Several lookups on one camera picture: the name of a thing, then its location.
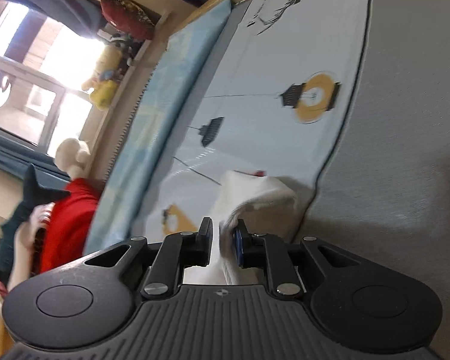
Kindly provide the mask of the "white t-shirt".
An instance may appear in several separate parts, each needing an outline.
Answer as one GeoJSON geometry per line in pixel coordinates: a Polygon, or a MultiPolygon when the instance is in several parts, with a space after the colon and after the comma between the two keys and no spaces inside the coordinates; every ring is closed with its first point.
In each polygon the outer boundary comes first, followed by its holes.
{"type": "Polygon", "coordinates": [[[250,234],[274,234],[289,240],[300,216],[296,192],[271,176],[225,172],[209,212],[213,241],[209,264],[184,271],[186,284],[247,285],[258,282],[256,268],[240,268],[232,234],[240,220],[250,234]]]}

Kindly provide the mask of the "red folded blanket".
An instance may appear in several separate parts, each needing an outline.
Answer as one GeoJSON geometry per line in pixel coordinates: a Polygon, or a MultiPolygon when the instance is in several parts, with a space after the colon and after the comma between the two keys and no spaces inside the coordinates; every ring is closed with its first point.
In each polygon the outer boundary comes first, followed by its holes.
{"type": "Polygon", "coordinates": [[[54,204],[45,232],[40,273],[68,264],[83,255],[100,194],[84,178],[65,186],[70,193],[54,204]]]}

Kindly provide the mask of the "white plush toy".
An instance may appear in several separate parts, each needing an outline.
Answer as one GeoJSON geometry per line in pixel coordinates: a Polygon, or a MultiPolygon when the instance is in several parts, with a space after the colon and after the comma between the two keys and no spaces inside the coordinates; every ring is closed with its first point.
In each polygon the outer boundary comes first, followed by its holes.
{"type": "Polygon", "coordinates": [[[91,153],[85,141],[67,138],[57,147],[54,163],[71,180],[76,180],[85,177],[90,158],[91,153]]]}

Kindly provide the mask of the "white folded quilt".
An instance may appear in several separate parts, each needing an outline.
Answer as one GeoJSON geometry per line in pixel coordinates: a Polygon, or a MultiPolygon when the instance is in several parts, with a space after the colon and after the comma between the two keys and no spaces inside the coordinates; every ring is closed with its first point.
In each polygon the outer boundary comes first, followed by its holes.
{"type": "Polygon", "coordinates": [[[29,218],[19,226],[14,236],[13,269],[7,284],[7,290],[9,292],[30,278],[35,254],[34,244],[36,234],[40,228],[47,228],[49,226],[53,207],[53,203],[38,205],[34,208],[29,218]]]}

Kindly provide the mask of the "light blue folded sheet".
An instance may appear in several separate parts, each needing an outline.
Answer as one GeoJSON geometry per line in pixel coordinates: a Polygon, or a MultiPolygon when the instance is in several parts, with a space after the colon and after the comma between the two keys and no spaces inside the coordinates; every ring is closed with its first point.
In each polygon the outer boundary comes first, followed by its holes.
{"type": "Polygon", "coordinates": [[[231,11],[225,0],[169,38],[101,195],[85,254],[128,237],[175,119],[231,11]]]}

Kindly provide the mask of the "deer print bed sheet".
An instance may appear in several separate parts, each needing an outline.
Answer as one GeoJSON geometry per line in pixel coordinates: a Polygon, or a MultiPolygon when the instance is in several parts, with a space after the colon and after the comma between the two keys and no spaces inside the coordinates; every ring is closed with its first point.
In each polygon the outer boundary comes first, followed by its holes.
{"type": "Polygon", "coordinates": [[[289,239],[311,202],[359,72],[370,0],[250,0],[209,56],[131,227],[159,242],[210,216],[227,181],[277,179],[293,200],[244,221],[289,239]]]}

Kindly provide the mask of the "dark teal shark plush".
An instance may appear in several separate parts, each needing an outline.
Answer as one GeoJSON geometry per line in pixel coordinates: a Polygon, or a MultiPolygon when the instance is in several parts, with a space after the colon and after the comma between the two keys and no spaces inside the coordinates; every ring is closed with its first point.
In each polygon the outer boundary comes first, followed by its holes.
{"type": "Polygon", "coordinates": [[[1,225],[0,236],[0,282],[9,283],[14,264],[14,238],[21,224],[25,223],[37,206],[56,203],[71,193],[65,189],[46,188],[39,183],[35,167],[30,164],[23,179],[22,200],[11,217],[1,225]]]}

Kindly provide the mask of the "yellow plush toys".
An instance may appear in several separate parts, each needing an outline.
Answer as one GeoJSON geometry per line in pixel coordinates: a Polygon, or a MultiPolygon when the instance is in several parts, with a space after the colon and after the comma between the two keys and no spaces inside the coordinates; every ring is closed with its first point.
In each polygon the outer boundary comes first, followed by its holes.
{"type": "Polygon", "coordinates": [[[119,47],[106,46],[96,62],[93,74],[82,84],[82,91],[91,90],[89,99],[99,110],[110,107],[119,87],[119,66],[123,53],[119,47]]]}

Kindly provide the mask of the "blue left curtain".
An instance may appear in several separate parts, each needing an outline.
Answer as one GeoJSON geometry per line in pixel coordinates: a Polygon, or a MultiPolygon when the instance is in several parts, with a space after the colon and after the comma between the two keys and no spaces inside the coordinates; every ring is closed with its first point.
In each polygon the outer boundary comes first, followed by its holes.
{"type": "Polygon", "coordinates": [[[60,171],[49,155],[38,151],[21,138],[0,128],[0,169],[23,179],[27,167],[33,164],[43,180],[56,178],[68,182],[70,178],[60,171]]]}

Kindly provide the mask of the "window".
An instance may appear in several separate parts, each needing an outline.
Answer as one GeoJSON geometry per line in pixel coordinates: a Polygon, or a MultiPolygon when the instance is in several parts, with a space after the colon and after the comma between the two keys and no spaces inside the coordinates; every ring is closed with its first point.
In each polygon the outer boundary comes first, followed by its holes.
{"type": "Polygon", "coordinates": [[[0,136],[49,156],[66,138],[93,146],[103,113],[82,85],[104,49],[97,39],[0,0],[0,136]]]}

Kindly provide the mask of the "dark red cushion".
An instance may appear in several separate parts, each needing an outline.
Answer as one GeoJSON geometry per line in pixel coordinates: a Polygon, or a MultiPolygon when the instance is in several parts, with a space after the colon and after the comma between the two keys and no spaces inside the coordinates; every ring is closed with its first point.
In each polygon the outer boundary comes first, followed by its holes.
{"type": "Polygon", "coordinates": [[[117,30],[138,41],[152,40],[155,24],[145,11],[131,0],[100,0],[102,15],[117,30]]]}

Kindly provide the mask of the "purple right curtain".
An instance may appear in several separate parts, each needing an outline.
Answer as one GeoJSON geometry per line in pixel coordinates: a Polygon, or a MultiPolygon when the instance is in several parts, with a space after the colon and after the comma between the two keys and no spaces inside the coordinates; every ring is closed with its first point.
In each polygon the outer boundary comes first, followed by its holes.
{"type": "Polygon", "coordinates": [[[7,0],[58,21],[81,37],[96,38],[107,24],[97,0],[7,0]]]}

